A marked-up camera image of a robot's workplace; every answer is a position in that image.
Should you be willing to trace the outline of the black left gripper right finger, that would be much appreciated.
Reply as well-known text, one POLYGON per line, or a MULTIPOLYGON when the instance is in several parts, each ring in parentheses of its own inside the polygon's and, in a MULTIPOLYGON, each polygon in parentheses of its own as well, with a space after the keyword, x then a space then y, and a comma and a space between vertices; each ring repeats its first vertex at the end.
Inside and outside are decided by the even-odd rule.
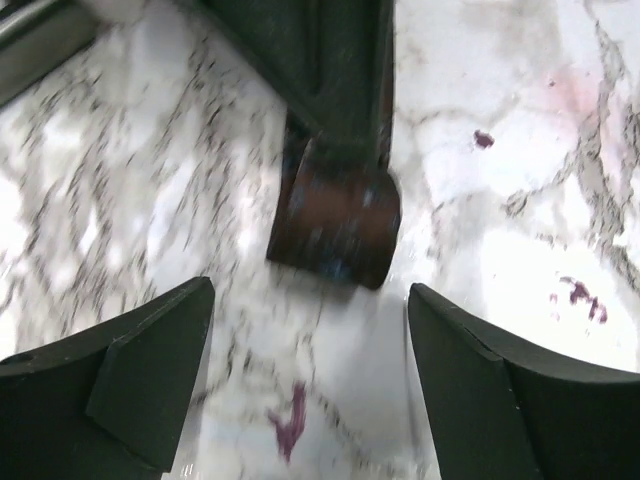
POLYGON ((408 325, 443 478, 638 478, 637 374, 543 348, 423 284, 408 325))

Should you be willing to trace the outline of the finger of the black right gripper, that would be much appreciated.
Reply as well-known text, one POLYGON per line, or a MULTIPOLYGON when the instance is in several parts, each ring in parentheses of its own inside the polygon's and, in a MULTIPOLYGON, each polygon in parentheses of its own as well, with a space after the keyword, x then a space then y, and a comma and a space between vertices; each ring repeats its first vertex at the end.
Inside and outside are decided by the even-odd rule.
POLYGON ((394 2, 219 0, 197 6, 328 158, 388 166, 394 2))

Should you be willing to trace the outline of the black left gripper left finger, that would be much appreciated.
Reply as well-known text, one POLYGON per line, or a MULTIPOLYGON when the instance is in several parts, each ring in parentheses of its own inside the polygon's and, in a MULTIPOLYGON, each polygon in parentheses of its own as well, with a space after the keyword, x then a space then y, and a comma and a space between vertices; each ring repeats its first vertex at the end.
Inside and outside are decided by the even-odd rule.
POLYGON ((171 471, 215 290, 195 277, 1 362, 4 479, 159 479, 171 471))

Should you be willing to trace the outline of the dark brown blue floral tie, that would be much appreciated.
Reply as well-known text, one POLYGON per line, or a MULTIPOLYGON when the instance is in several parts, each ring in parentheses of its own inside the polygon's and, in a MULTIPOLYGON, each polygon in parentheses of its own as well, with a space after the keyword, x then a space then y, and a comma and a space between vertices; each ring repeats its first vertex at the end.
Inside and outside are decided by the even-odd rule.
POLYGON ((377 290, 396 249, 401 198, 388 167, 394 107, 394 4, 376 1, 378 14, 360 26, 374 28, 362 44, 368 54, 363 77, 341 67, 329 73, 346 85, 333 107, 339 117, 356 116, 355 99, 366 105, 359 119, 367 131, 362 146, 311 131, 289 114, 283 149, 281 188, 266 251, 269 261, 325 278, 377 290))

